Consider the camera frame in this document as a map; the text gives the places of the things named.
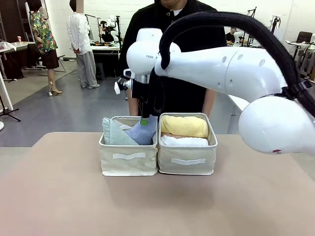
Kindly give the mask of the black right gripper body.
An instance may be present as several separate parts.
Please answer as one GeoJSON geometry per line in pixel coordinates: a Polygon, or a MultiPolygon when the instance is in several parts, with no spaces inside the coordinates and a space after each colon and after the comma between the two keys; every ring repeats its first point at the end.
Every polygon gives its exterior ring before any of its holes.
{"type": "Polygon", "coordinates": [[[136,98],[138,100],[138,114],[141,116],[150,115],[148,97],[149,97],[149,84],[133,82],[132,98],[136,98]]]}

